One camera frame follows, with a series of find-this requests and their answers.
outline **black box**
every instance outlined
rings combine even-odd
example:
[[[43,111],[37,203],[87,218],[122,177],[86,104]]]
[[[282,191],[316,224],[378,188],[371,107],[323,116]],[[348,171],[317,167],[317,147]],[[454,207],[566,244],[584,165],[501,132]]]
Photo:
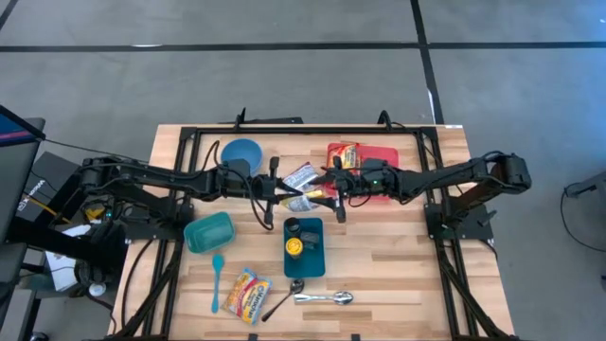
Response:
[[[63,217],[71,219],[86,197],[79,190],[80,177],[76,174],[78,167],[79,165],[53,153],[44,152],[31,168],[24,192],[55,212],[62,212]],[[25,196],[17,206],[16,216],[40,227],[47,227],[55,219],[51,213]],[[63,221],[58,220],[56,223],[63,224]]]

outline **blue bowl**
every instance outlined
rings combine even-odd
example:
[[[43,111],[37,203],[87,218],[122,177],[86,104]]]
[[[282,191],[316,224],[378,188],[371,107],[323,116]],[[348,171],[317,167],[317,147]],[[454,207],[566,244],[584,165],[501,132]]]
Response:
[[[250,165],[251,175],[255,175],[263,162],[263,152],[257,142],[248,138],[235,139],[223,148],[221,161],[244,159]]]

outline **black spoon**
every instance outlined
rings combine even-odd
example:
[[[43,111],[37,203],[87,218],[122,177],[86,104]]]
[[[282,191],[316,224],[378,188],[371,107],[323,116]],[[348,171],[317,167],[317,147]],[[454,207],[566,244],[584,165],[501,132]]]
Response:
[[[269,317],[276,311],[277,307],[284,303],[286,298],[290,297],[292,294],[301,294],[301,292],[303,291],[303,287],[305,287],[305,282],[303,281],[303,279],[293,280],[291,282],[291,289],[289,293],[284,298],[282,298],[282,300],[277,303],[277,305],[271,311],[265,313],[265,315],[261,318],[261,321],[267,321]]]

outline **yellow label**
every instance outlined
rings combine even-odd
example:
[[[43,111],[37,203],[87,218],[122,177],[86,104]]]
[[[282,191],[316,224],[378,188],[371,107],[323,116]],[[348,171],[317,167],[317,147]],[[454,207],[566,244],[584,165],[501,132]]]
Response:
[[[241,319],[250,324],[255,324],[257,316],[260,314],[261,305],[267,296],[270,284],[268,281],[260,280],[253,285],[242,298],[242,316]]]
[[[303,242],[298,238],[290,238],[286,242],[286,252],[291,256],[298,256],[303,252]]]

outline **blue spoon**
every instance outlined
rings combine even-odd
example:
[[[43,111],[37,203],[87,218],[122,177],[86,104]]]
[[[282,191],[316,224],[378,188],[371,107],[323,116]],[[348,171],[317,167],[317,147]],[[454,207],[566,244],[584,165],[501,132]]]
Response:
[[[223,260],[223,256],[220,254],[215,254],[212,257],[212,268],[215,269],[215,295],[212,298],[212,313],[216,314],[219,311],[219,275],[221,274],[221,269],[223,269],[223,265],[225,261]]]

